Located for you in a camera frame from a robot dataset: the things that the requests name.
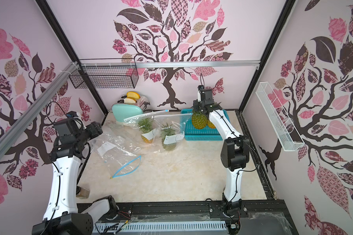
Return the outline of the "blue-zip zip-top bag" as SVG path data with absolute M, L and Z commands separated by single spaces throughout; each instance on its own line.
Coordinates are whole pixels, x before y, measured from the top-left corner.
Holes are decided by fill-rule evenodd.
M 110 179 L 127 176 L 135 172 L 141 164 L 142 156 L 126 150 L 114 140 L 96 138 L 92 141 L 93 150 L 102 159 L 110 174 Z

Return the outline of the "yellow pineapple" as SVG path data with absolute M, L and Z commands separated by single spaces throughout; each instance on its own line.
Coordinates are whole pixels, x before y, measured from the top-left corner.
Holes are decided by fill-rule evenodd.
M 211 121 L 207 121 L 207 126 L 211 129 L 216 129 L 215 125 Z

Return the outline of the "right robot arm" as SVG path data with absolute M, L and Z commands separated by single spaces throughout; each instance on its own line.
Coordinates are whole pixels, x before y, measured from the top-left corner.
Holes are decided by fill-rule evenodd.
M 226 217 L 239 215 L 242 209 L 242 180 L 247 163 L 250 161 L 250 140 L 237 131 L 225 113 L 213 99 L 213 91 L 198 86 L 198 98 L 193 101 L 193 110 L 204 115 L 213 123 L 223 139 L 221 162 L 227 170 L 226 185 L 223 192 L 222 211 Z

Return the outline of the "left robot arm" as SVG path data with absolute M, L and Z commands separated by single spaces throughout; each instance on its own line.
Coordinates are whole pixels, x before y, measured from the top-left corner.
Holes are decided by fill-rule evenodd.
M 66 119 L 53 125 L 57 137 L 50 156 L 53 165 L 52 189 L 42 223 L 33 226 L 33 235 L 90 235 L 95 223 L 104 214 L 118 212 L 118 206 L 110 195 L 78 212 L 76 190 L 83 151 L 88 142 L 103 131 L 96 121 L 85 126 L 76 112 L 70 111 L 66 116 Z

